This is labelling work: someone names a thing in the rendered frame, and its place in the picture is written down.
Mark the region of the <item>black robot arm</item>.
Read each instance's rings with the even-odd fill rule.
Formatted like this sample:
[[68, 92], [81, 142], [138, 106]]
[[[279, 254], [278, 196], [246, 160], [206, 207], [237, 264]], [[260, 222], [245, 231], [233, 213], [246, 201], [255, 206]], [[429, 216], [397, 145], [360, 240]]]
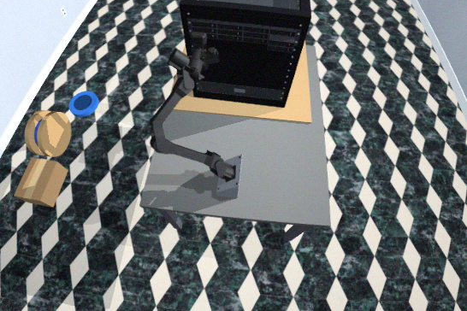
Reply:
[[[219, 62], [218, 50], [216, 50], [215, 47], [208, 48], [207, 51], [206, 49], [203, 49], [202, 52], [204, 66], [206, 64]], [[210, 167], [210, 171], [212, 173], [218, 177], [222, 177], [222, 179], [225, 179], [225, 181], [228, 182], [236, 177], [235, 165], [233, 166], [224, 162], [221, 156], [215, 152], [207, 150], [206, 153], [201, 153], [178, 144], [174, 145], [174, 143], [168, 141], [164, 135], [163, 122], [167, 119], [177, 103], [193, 90], [195, 86], [193, 79], [195, 79], [196, 82], [204, 79], [204, 76], [200, 74], [203, 66], [202, 62], [197, 59], [189, 60], [189, 56], [177, 48], [171, 53], [170, 58], [168, 59], [168, 65], [177, 69], [177, 80], [171, 94], [155, 115], [150, 119], [150, 124], [154, 126], [154, 131], [151, 126], [150, 145], [157, 153], [175, 154], [194, 161], [202, 162]], [[187, 64], [188, 62], [189, 64]], [[156, 136], [154, 135], [154, 132], [156, 133]]]

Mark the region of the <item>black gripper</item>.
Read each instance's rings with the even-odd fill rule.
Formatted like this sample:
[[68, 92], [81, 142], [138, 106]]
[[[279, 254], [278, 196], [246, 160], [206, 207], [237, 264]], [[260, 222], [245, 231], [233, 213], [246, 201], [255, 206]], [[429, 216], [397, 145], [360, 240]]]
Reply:
[[206, 33], [205, 32], [191, 32], [190, 39], [191, 39], [191, 43], [193, 44], [193, 49], [191, 50], [192, 54], [189, 56], [189, 59], [190, 60], [197, 59], [201, 61], [203, 64], [202, 70], [208, 69], [208, 64], [206, 64], [204, 67], [204, 59], [202, 57], [203, 49], [207, 49]]

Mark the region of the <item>tan flat board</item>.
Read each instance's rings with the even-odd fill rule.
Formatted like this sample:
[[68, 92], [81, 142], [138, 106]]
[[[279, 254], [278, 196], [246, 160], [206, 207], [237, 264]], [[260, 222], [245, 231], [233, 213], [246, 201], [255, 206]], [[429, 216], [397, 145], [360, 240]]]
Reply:
[[191, 91], [178, 102], [173, 110], [311, 124], [305, 41], [285, 108], [194, 97]]

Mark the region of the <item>black server rack frame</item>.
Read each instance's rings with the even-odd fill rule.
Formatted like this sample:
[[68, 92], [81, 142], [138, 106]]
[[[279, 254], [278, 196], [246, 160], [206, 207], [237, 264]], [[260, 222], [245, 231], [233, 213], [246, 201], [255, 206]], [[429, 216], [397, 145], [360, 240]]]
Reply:
[[191, 20], [224, 21], [296, 30], [293, 53], [253, 44], [207, 38], [219, 62], [208, 64], [193, 96], [285, 108], [311, 20], [310, 0], [180, 0], [186, 54], [190, 56]]

